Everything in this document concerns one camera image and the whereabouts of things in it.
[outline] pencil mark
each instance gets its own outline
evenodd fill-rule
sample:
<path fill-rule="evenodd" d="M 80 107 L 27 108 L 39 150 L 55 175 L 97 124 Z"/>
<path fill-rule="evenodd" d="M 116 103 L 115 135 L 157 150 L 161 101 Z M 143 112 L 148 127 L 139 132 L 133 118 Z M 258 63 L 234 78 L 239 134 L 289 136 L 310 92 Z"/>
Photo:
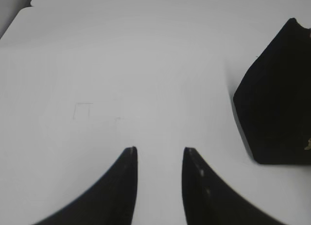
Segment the pencil mark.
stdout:
<path fill-rule="evenodd" d="M 75 114 L 76 114 L 76 110 L 77 110 L 77 105 L 88 105 L 88 118 L 89 118 L 89 115 L 90 115 L 90 106 L 94 104 L 94 103 L 76 103 L 75 106 L 74 106 L 74 112 L 73 112 L 73 117 L 72 119 L 74 120 L 75 118 Z"/>
<path fill-rule="evenodd" d="M 116 117 L 115 118 L 115 124 L 117 123 L 117 121 L 120 121 L 120 120 L 125 120 L 125 118 L 123 118 L 123 117 Z"/>
<path fill-rule="evenodd" d="M 73 117 L 72 117 L 73 120 L 74 120 L 74 115 L 76 114 L 76 110 L 77 110 L 77 104 L 74 105 L 74 112 L 73 112 Z"/>

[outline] faint drawn line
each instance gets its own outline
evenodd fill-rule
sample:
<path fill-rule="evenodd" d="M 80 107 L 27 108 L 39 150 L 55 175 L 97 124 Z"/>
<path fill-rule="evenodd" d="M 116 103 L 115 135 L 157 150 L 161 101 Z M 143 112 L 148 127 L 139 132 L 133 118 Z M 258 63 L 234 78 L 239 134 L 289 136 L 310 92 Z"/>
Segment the faint drawn line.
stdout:
<path fill-rule="evenodd" d="M 75 118 L 75 114 L 76 114 L 76 110 L 77 110 L 77 105 L 88 105 L 88 118 L 89 118 L 89 115 L 90 115 L 90 106 L 94 104 L 94 103 L 76 103 L 75 106 L 74 106 L 74 112 L 73 112 L 73 117 L 72 119 L 74 120 Z"/>

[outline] black foam block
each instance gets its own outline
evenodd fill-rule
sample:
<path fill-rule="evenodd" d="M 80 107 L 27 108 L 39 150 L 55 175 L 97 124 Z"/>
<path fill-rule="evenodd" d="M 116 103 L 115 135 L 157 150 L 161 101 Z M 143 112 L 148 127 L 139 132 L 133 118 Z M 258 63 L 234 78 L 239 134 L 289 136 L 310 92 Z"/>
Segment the black foam block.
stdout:
<path fill-rule="evenodd" d="M 311 31 L 289 19 L 248 69 L 233 102 L 255 161 L 311 164 Z"/>
<path fill-rule="evenodd" d="M 185 148 L 182 197 L 188 225 L 282 225 L 228 186 L 194 148 Z"/>
<path fill-rule="evenodd" d="M 126 148 L 89 190 L 37 225 L 130 225 L 137 194 L 137 165 L 136 148 Z"/>

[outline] white surface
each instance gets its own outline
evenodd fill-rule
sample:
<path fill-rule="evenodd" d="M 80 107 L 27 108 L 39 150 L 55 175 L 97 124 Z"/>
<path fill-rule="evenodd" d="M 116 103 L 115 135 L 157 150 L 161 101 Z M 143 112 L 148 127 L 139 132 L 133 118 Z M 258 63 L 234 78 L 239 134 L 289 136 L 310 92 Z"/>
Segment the white surface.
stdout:
<path fill-rule="evenodd" d="M 50 215 L 135 145 L 134 225 L 186 224 L 185 146 L 274 218 L 309 225 L 311 168 L 252 162 L 229 97 L 287 19 L 308 27 L 309 13 L 308 0 L 22 10 L 0 40 L 0 224 Z"/>

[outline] black object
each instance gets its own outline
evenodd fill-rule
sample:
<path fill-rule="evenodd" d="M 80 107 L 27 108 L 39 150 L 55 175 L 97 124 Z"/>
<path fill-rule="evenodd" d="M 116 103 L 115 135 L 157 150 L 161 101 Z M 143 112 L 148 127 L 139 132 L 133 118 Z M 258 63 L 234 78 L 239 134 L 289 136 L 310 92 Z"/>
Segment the black object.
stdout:
<path fill-rule="evenodd" d="M 126 148 L 79 198 L 37 225 L 130 225 L 137 194 L 137 150 Z"/>
<path fill-rule="evenodd" d="M 282 225 L 228 186 L 194 148 L 185 148 L 182 196 L 188 225 Z"/>
<path fill-rule="evenodd" d="M 234 94 L 241 127 L 260 164 L 311 164 L 311 150 L 305 150 L 311 138 L 310 34 L 289 19 Z"/>

